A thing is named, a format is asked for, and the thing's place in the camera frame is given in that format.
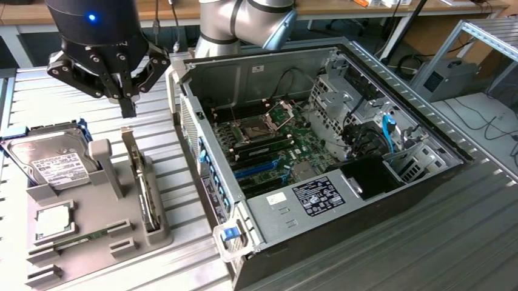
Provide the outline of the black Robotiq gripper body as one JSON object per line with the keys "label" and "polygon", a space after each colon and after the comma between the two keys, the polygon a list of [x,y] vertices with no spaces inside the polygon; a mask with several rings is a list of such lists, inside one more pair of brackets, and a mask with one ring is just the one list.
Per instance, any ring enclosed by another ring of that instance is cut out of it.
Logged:
{"label": "black Robotiq gripper body", "polygon": [[45,1],[59,29],[66,55],[96,73],[92,56],[110,73],[119,72],[118,54],[126,55],[134,71],[150,48],[140,29],[135,1]]}

